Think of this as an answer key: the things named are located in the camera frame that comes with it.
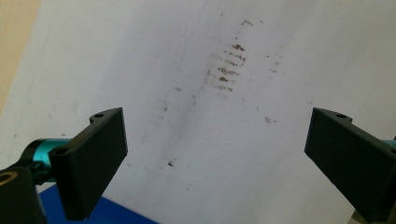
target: screw hole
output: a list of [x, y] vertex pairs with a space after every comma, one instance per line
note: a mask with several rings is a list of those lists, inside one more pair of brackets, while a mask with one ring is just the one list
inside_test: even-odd
[[56, 151], [55, 151], [55, 155], [57, 155], [57, 156], [62, 156], [62, 155], [64, 155], [64, 154], [66, 154], [67, 151], [69, 151], [69, 148], [67, 148], [67, 147], [58, 148], [58, 149], [56, 149]]
[[6, 183], [10, 182], [11, 180], [17, 177], [18, 173], [15, 171], [5, 172], [0, 174], [0, 186], [5, 185]]

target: dirt mark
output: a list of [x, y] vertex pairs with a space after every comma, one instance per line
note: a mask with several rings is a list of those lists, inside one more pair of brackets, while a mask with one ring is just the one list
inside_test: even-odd
[[250, 21], [250, 20], [244, 20], [244, 21], [242, 22], [242, 24], [241, 24], [241, 25], [245, 25], [245, 24], [248, 24], [248, 25], [254, 26], [254, 25], [253, 25], [253, 23], [251, 23], [251, 21]]
[[242, 48], [242, 46], [240, 46], [240, 45], [233, 45], [233, 49], [237, 49], [237, 50], [241, 50], [241, 51], [245, 51], [245, 49], [244, 48]]

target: dark speck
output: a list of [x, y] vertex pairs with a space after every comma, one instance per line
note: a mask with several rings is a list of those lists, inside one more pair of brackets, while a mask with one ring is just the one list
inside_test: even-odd
[[228, 82], [228, 79], [225, 78], [225, 77], [220, 77], [219, 80], [220, 80], [220, 81], [224, 81], [224, 82]]
[[239, 49], [239, 50], [245, 51], [245, 49], [242, 48], [242, 46], [240, 46], [240, 45], [233, 45], [233, 48], [234, 48], [234, 49]]

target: beige background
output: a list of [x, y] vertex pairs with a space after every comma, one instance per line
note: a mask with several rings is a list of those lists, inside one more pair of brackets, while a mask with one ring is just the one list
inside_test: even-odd
[[0, 1], [0, 113], [28, 41], [39, 0]]

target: teal metal part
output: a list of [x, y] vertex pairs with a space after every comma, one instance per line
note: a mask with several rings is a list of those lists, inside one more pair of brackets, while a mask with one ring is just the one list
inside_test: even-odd
[[42, 161], [44, 165], [48, 168], [50, 165], [49, 152], [55, 147], [63, 146], [70, 141], [70, 138], [49, 138], [44, 140], [35, 150], [35, 155], [33, 156], [33, 161]]
[[396, 147], [396, 140], [383, 140], [383, 142], [391, 145], [392, 147]]

